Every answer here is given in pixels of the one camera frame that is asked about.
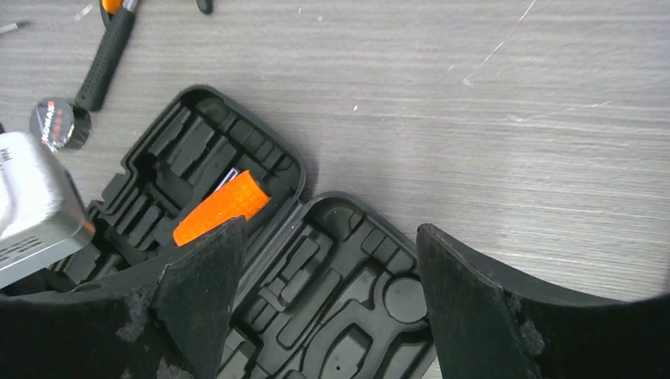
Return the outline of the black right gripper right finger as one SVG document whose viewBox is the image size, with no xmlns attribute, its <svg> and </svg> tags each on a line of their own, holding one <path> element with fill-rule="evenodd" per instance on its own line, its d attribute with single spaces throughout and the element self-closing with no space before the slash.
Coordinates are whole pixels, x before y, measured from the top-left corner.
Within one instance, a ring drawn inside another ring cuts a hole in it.
<svg viewBox="0 0 670 379">
<path fill-rule="evenodd" d="M 418 227 L 420 281 L 445 378 L 666 378 L 669 297 L 549 283 Z"/>
</svg>

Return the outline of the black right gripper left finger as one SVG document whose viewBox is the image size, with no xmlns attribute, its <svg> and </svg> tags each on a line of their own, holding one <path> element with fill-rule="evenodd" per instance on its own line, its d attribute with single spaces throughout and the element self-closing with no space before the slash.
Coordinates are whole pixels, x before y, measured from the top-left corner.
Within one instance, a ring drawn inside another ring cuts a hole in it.
<svg viewBox="0 0 670 379">
<path fill-rule="evenodd" d="M 68 292 L 1 300 L 4 378 L 214 378 L 246 220 Z"/>
</svg>

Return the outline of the black plastic tool case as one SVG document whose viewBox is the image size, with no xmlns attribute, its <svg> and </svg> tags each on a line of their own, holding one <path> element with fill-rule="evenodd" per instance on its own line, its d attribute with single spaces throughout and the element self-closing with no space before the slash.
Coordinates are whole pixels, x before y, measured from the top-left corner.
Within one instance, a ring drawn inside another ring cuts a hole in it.
<svg viewBox="0 0 670 379">
<path fill-rule="evenodd" d="M 218 377 L 421 378 L 435 360 L 415 244 L 348 193 L 305 201 L 300 153 L 215 88 L 181 91 L 121 164 L 88 207 L 96 250 L 53 266 L 74 283 L 173 247 L 236 171 L 269 195 L 247 225 Z"/>
</svg>

